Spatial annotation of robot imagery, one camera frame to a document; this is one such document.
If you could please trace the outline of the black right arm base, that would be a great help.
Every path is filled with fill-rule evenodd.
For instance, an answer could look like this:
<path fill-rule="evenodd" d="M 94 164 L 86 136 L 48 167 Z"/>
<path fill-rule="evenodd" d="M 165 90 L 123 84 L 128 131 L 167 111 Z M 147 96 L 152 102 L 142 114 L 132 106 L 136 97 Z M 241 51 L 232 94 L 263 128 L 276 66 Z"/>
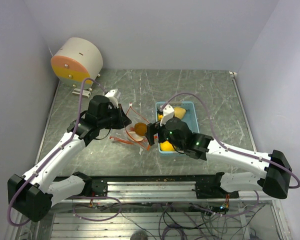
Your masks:
<path fill-rule="evenodd" d="M 216 174 L 200 174 L 194 175 L 195 181 L 193 192 L 197 199 L 225 199 L 227 195 L 231 199 L 239 197 L 238 191 L 227 191 L 221 188 L 221 179 L 225 175 L 224 172 Z"/>

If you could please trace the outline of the brown round fruit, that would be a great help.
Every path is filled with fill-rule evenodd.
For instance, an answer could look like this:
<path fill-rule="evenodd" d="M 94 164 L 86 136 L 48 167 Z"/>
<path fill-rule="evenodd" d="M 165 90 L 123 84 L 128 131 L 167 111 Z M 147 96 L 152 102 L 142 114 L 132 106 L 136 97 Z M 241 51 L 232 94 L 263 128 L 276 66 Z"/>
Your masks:
<path fill-rule="evenodd" d="M 147 125 L 143 122 L 138 122 L 134 125 L 134 131 L 144 137 L 145 136 L 145 133 L 147 132 Z"/>

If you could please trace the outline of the tan mushroom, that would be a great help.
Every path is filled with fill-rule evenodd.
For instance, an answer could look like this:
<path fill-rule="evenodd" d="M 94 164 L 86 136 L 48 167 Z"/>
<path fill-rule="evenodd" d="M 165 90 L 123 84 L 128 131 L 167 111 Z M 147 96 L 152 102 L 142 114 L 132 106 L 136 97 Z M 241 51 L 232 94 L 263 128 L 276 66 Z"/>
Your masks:
<path fill-rule="evenodd" d="M 133 142 L 142 142 L 144 140 L 143 136 L 138 135 L 135 131 L 129 131 L 127 133 L 128 137 L 133 141 Z"/>

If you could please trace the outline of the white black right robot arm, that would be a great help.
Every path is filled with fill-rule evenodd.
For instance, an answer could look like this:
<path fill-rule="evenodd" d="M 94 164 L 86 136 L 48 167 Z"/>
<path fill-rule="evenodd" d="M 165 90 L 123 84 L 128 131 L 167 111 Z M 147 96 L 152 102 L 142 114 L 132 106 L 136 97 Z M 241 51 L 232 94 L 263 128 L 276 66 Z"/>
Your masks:
<path fill-rule="evenodd" d="M 262 153 L 227 145 L 212 136 L 192 132 L 177 117 L 165 124 L 149 123 L 145 137 L 150 145 L 155 143 L 155 135 L 159 141 L 168 141 L 191 159 L 221 161 L 244 170 L 242 173 L 218 173 L 219 181 L 210 186 L 216 198 L 235 191 L 263 191 L 276 199 L 288 197 L 292 168 L 279 150 Z"/>

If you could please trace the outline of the clear orange zip top bag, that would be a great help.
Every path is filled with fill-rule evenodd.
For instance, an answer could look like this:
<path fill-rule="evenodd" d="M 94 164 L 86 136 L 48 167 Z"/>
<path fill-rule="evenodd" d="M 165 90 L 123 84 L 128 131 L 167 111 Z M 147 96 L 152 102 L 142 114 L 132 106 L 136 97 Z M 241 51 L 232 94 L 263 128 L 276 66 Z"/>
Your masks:
<path fill-rule="evenodd" d="M 109 138 L 113 142 L 119 142 L 128 146 L 135 145 L 143 150 L 149 151 L 151 146 L 145 136 L 147 125 L 150 122 L 143 117 L 133 104 L 130 103 L 125 115 L 131 120 L 128 126 L 120 130 L 112 130 Z"/>

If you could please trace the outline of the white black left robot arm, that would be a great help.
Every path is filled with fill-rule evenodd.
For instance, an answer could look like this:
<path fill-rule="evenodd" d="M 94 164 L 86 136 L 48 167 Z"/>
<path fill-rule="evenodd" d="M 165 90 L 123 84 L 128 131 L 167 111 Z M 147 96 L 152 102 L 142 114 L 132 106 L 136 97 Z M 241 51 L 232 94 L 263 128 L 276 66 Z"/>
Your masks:
<path fill-rule="evenodd" d="M 22 176 L 14 174 L 7 182 L 8 210 L 15 209 L 28 220 L 38 222 L 47 215 L 57 203 L 78 196 L 86 199 L 91 196 L 93 180 L 88 175 L 75 172 L 68 178 L 55 182 L 57 174 L 79 152 L 92 141 L 100 140 L 101 130 L 121 130 L 131 124 L 119 104 L 117 89 L 105 95 L 95 95 L 85 111 L 79 111 L 56 146 L 40 162 Z"/>

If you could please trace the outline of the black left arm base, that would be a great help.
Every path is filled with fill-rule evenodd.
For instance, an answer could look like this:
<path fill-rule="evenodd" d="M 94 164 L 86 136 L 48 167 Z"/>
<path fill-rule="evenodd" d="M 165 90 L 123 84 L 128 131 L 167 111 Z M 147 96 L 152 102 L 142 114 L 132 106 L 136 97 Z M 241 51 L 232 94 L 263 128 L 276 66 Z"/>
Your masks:
<path fill-rule="evenodd" d="M 74 176 L 83 180 L 84 186 L 78 196 L 105 197 L 108 193 L 108 184 L 100 177 L 90 177 L 82 172 L 73 173 Z"/>

